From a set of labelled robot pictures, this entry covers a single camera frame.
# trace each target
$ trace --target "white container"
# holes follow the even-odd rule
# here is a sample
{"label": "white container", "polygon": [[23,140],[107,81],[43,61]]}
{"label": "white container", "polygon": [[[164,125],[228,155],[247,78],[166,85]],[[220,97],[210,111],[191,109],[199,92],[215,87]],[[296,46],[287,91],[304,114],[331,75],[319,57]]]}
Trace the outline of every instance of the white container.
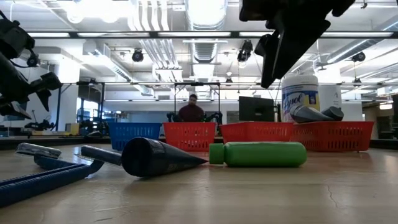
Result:
{"label": "white container", "polygon": [[312,107],[319,111],[318,78],[315,75],[287,75],[282,81],[282,120],[294,122],[290,108],[295,105]]}
{"label": "white container", "polygon": [[341,108],[341,87],[338,85],[324,85],[319,87],[320,111],[331,106]]}

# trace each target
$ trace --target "red basket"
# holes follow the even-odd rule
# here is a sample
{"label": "red basket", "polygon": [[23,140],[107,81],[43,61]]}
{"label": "red basket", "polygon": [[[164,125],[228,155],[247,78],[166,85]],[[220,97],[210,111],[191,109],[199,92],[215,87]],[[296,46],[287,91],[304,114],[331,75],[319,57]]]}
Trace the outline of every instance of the red basket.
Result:
{"label": "red basket", "polygon": [[372,128],[372,121],[295,124],[291,141],[301,142],[310,151],[366,151],[369,149]]}
{"label": "red basket", "polygon": [[242,122],[221,125],[224,143],[250,141],[290,141],[293,123]]}
{"label": "red basket", "polygon": [[184,151],[208,152],[214,143],[216,123],[163,123],[166,143]]}

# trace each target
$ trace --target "cone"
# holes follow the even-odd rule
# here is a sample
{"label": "cone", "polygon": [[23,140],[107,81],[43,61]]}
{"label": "cone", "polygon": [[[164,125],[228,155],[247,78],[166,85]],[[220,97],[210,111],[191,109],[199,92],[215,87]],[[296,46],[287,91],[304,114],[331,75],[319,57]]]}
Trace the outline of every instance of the cone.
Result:
{"label": "cone", "polygon": [[207,161],[166,143],[134,138],[123,149],[123,169],[137,177],[151,177],[199,166]]}

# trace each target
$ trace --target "gray object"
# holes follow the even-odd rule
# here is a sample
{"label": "gray object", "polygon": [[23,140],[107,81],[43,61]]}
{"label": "gray object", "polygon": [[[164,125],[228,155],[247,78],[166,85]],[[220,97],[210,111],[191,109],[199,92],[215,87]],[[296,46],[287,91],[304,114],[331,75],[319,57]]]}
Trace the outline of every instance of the gray object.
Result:
{"label": "gray object", "polygon": [[16,154],[22,154],[22,155],[27,155],[27,156],[35,156],[35,155],[40,155],[40,156],[45,156],[53,159],[58,159],[61,155],[61,151],[59,149],[54,149],[51,147],[45,147],[45,146],[38,146],[35,144],[29,144],[29,143],[20,143],[17,146],[16,149]]}
{"label": "gray object", "polygon": [[342,110],[335,106],[331,106],[328,109],[323,110],[321,113],[330,118],[333,118],[334,121],[342,121],[344,118],[344,113],[342,112]]}
{"label": "gray object", "polygon": [[333,118],[322,114],[314,108],[303,105],[293,106],[290,115],[296,123],[308,123],[315,121],[334,121]]}

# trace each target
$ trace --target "lysol wipes container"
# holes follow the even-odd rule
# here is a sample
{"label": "lysol wipes container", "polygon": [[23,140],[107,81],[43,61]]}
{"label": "lysol wipes container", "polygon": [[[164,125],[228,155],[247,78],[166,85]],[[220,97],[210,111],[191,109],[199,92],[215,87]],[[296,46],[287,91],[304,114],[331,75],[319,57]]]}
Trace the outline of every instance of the lysol wipes container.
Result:
{"label": "lysol wipes container", "polygon": [[318,78],[315,75],[286,75],[282,81],[283,122],[294,122],[290,109],[295,105],[319,111]]}

